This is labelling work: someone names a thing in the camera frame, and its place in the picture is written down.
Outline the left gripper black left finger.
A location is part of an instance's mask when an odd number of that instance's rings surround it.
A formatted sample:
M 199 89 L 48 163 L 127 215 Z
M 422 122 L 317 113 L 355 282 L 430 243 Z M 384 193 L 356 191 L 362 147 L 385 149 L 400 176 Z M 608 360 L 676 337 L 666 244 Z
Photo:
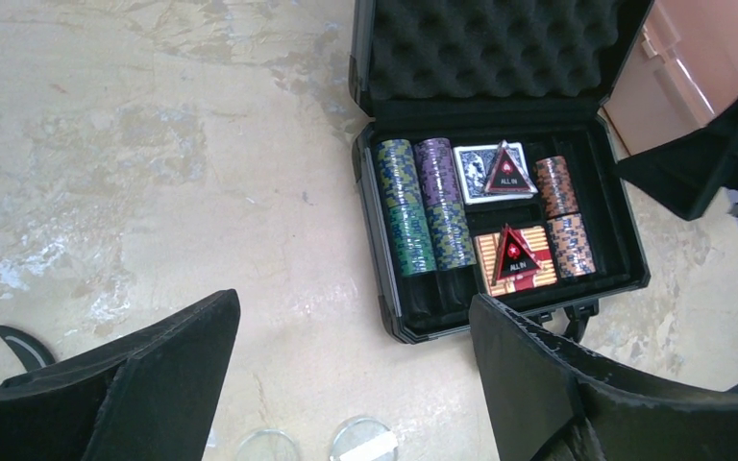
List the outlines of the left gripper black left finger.
M 199 460 L 240 320 L 233 289 L 0 385 L 0 460 Z

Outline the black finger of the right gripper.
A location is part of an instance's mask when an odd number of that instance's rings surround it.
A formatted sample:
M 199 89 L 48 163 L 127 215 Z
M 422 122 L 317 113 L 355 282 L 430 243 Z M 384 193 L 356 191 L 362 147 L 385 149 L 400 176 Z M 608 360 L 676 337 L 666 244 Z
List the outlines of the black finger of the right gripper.
M 617 176 L 685 221 L 725 188 L 738 191 L 738 98 L 705 127 L 617 163 Z M 738 203 L 731 215 L 738 218 Z

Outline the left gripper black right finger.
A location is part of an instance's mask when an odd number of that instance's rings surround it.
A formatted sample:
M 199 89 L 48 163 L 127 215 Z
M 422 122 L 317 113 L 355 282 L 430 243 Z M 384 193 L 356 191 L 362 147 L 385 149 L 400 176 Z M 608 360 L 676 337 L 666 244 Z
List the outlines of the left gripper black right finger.
M 477 295 L 474 354 L 503 460 L 738 460 L 738 384 L 630 368 Z

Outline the clear acrylic disc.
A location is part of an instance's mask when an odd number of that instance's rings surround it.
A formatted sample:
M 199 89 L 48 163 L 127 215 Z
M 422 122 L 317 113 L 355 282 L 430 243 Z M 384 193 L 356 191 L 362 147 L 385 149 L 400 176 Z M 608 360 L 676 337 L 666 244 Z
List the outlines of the clear acrylic disc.
M 301 451 L 286 432 L 265 428 L 249 434 L 239 444 L 235 461 L 301 461 Z

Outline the orange blue chip stack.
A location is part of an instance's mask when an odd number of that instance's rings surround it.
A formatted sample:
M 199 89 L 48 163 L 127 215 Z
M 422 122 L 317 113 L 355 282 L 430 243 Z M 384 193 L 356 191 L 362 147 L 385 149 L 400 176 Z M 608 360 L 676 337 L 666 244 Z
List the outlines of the orange blue chip stack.
M 595 274 L 597 266 L 581 214 L 557 216 L 548 225 L 561 277 L 572 279 Z

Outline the orange black chip stack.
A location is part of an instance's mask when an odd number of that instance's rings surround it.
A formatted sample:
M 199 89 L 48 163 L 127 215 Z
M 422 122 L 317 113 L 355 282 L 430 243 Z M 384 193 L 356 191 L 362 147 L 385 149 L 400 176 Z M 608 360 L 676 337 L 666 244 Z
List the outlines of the orange black chip stack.
M 536 185 L 544 202 L 546 215 L 555 218 L 578 213 L 578 198 L 565 158 L 542 158 L 534 166 Z

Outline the yellow blue chip stack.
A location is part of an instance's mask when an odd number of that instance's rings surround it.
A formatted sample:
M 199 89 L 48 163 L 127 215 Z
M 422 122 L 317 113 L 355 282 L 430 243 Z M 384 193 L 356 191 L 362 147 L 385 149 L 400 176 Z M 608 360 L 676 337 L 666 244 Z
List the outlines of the yellow blue chip stack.
M 439 271 L 474 265 L 476 254 L 462 202 L 440 201 L 425 208 Z

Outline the purple black chip stack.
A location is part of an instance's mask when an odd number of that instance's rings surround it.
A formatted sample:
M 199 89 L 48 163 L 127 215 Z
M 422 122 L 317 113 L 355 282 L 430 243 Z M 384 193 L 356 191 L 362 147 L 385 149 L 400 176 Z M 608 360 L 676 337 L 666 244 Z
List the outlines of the purple black chip stack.
M 450 140 L 425 139 L 413 146 L 413 153 L 425 204 L 462 203 Z

